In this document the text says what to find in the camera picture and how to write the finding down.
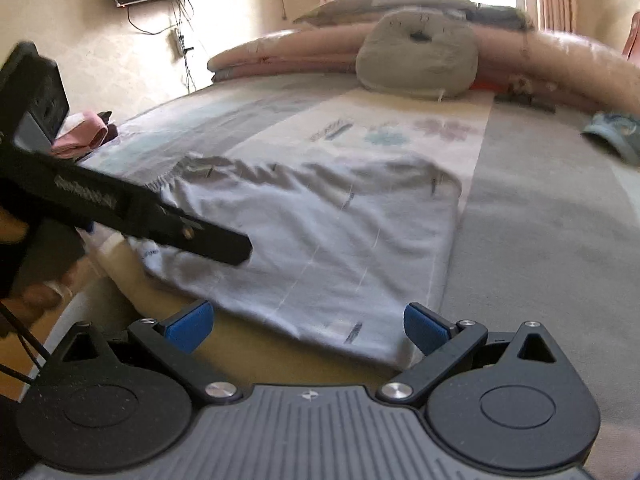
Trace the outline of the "person's left hand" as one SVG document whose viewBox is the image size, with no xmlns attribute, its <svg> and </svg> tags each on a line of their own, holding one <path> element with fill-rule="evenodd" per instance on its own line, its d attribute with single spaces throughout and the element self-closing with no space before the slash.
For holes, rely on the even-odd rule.
<svg viewBox="0 0 640 480">
<path fill-rule="evenodd" d="M 1 213 L 1 304 L 32 326 L 67 304 L 86 279 L 85 244 L 69 226 L 36 226 Z"/>
</svg>

